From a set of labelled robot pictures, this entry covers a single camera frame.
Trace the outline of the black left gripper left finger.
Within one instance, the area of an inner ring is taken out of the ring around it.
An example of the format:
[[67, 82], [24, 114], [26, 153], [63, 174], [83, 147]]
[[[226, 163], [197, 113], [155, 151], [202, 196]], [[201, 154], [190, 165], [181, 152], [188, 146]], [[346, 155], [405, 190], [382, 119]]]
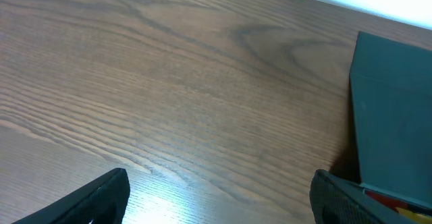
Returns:
[[13, 224], [122, 224], [129, 196], [127, 171], [115, 168]]

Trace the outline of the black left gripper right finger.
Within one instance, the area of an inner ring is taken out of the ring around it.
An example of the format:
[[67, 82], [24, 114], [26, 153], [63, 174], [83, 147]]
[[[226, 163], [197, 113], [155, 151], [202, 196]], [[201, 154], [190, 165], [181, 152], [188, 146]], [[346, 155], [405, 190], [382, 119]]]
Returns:
[[315, 171], [309, 198], [316, 224], [414, 224], [357, 185], [322, 169]]

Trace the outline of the red Hacks candy bag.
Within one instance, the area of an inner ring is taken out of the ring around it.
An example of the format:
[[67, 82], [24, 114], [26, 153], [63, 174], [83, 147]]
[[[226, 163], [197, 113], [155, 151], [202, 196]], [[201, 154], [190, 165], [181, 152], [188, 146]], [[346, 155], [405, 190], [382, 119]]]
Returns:
[[397, 213], [399, 212], [399, 210], [406, 210], [406, 211], [409, 210], [408, 204], [406, 202], [403, 202], [401, 200], [383, 194], [379, 194], [377, 192], [373, 192], [371, 190], [365, 190], [364, 192], [367, 196], [371, 197], [372, 199], [376, 200], [377, 202], [381, 203], [387, 208], [392, 209]]

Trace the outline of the yellow Hacks candy bag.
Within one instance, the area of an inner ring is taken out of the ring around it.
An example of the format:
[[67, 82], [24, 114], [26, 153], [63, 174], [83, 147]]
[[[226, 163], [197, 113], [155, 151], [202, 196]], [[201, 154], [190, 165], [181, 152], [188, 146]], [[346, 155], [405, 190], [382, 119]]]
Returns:
[[406, 210], [404, 208], [396, 207], [397, 212], [410, 219], [411, 221], [414, 221], [419, 224], [432, 224], [432, 218], [427, 215], [423, 215], [420, 213], [414, 213], [412, 211]]

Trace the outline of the dark green box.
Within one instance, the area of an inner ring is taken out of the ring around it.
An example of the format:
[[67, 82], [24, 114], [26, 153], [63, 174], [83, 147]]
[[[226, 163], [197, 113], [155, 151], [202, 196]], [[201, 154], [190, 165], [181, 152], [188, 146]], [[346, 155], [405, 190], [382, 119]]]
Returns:
[[362, 186], [431, 208], [431, 51], [359, 32], [350, 89]]

